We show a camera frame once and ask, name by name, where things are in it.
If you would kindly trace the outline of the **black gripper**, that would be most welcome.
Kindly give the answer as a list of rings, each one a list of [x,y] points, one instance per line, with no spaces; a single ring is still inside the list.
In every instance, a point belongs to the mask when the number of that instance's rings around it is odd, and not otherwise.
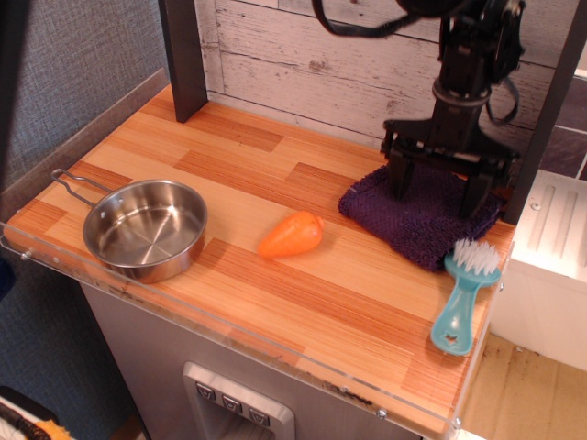
[[[438,98],[433,115],[424,120],[390,119],[382,153],[388,159],[393,196],[407,192],[417,162],[469,176],[460,204],[460,218],[475,216],[493,183],[507,183],[518,153],[488,137],[480,128],[484,96],[476,100]]]

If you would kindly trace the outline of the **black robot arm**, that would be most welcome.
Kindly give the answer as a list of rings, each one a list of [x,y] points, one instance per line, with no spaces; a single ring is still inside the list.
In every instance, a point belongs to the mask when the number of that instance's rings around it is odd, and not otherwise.
[[[488,137],[479,124],[491,110],[496,84],[515,100],[509,75],[524,52],[520,41],[523,1],[418,1],[409,11],[439,17],[441,69],[432,91],[433,114],[426,120],[387,120],[382,153],[388,160],[392,194],[407,193],[418,163],[466,177],[460,217],[476,214],[491,189],[507,184],[516,150]]]

